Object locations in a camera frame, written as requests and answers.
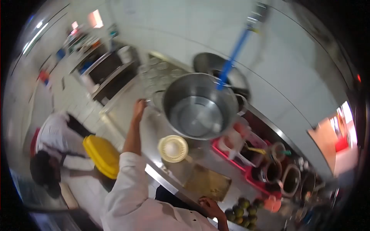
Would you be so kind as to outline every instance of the white bucket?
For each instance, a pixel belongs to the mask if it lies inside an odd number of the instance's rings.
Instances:
[[[130,46],[124,46],[123,48],[119,49],[117,53],[123,64],[131,62],[132,55],[130,53]]]

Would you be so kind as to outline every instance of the yellow container lid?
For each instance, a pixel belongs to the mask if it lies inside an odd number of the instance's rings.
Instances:
[[[96,168],[110,179],[117,179],[120,170],[120,153],[111,142],[101,137],[89,135],[85,137],[83,145]]]

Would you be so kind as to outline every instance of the blue mop handle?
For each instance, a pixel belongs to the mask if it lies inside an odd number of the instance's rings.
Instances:
[[[244,28],[242,36],[240,37],[238,43],[236,44],[232,55],[230,56],[229,60],[226,61],[225,64],[223,65],[221,75],[220,75],[220,81],[218,82],[218,85],[217,85],[217,90],[222,90],[223,84],[226,81],[226,78],[232,67],[232,64],[235,58],[237,57],[237,55],[239,54],[244,41],[246,40],[247,36],[250,34],[249,31],[250,31],[250,25],[247,25]]]

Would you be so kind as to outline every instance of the yellow handle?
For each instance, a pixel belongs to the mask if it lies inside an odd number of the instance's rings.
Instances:
[[[264,149],[255,148],[255,147],[248,147],[248,150],[261,153],[262,155],[266,155],[266,151]]]

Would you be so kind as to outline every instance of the person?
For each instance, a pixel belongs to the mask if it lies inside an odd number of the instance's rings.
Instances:
[[[30,160],[30,171],[35,183],[44,187],[51,197],[58,198],[61,194],[59,182],[63,177],[96,177],[94,170],[75,170],[63,166],[68,156],[89,158],[83,146],[84,137],[89,135],[92,133],[66,112],[51,114],[40,128],[36,154]]]
[[[145,100],[134,106],[127,138],[120,155],[116,183],[105,198],[101,215],[104,231],[118,230],[217,230],[200,213],[148,198],[145,160],[141,156],[139,123]],[[203,197],[199,204],[208,217],[216,217],[218,229],[228,231],[225,214],[217,203]]]

